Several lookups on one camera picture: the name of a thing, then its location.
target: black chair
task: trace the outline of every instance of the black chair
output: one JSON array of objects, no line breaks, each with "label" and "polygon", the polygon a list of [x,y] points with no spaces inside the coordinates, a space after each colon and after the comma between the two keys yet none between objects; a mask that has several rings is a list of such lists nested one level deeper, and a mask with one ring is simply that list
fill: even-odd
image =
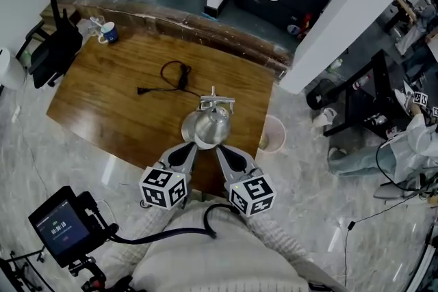
[{"label": "black chair", "polygon": [[16,55],[20,58],[34,34],[44,39],[44,42],[32,53],[31,66],[28,70],[28,73],[34,76],[34,85],[37,89],[45,83],[53,87],[56,79],[67,73],[82,46],[82,35],[69,21],[67,11],[63,9],[61,17],[57,0],[50,0],[50,3],[55,19],[55,33],[49,35],[45,32],[42,29],[44,22],[41,21],[26,35],[26,41]]}]

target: mug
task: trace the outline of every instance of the mug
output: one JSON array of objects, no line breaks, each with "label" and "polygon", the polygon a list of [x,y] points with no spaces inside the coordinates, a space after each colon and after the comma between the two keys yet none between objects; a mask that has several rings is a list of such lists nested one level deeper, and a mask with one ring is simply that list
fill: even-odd
[{"label": "mug", "polygon": [[114,22],[107,22],[106,24],[104,24],[101,28],[101,33],[97,38],[97,40],[101,44],[105,44],[108,42],[113,43],[117,41],[117,39],[118,39],[117,28]]}]

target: white pillar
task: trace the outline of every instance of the white pillar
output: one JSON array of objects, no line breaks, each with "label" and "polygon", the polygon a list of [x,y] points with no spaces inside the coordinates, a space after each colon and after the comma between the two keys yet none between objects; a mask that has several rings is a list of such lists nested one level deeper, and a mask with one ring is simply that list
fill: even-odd
[{"label": "white pillar", "polygon": [[359,37],[392,0],[332,0],[295,52],[280,86],[297,94]]}]

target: phone mount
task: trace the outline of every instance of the phone mount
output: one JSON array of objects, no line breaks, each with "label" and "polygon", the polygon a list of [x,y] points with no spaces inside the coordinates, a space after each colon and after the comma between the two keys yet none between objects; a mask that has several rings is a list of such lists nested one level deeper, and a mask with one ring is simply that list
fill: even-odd
[{"label": "phone mount", "polygon": [[87,255],[118,230],[117,224],[108,225],[103,219],[90,192],[76,197],[69,186],[64,186],[36,209],[29,221],[60,267],[68,266],[74,277],[84,269],[91,272],[92,277],[81,286],[82,291],[134,291],[129,286],[131,276],[125,276],[111,289],[106,289],[105,274],[96,265],[96,260]]}]

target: wooden tabletop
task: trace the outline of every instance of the wooden tabletop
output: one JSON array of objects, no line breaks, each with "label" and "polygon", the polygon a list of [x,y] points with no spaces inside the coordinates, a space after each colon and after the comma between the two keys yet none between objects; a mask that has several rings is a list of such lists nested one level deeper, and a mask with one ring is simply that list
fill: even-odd
[{"label": "wooden tabletop", "polygon": [[[272,71],[245,59],[169,36],[118,28],[119,41],[99,44],[91,37],[53,98],[47,115],[97,147],[140,168],[183,141],[181,125],[199,98],[185,92],[148,92],[137,87],[171,88],[161,67],[179,60],[192,67],[188,90],[235,98],[231,135],[225,144],[255,157],[274,81]],[[177,82],[178,64],[164,75]],[[200,151],[192,186],[221,196],[223,175],[212,150]]]}]

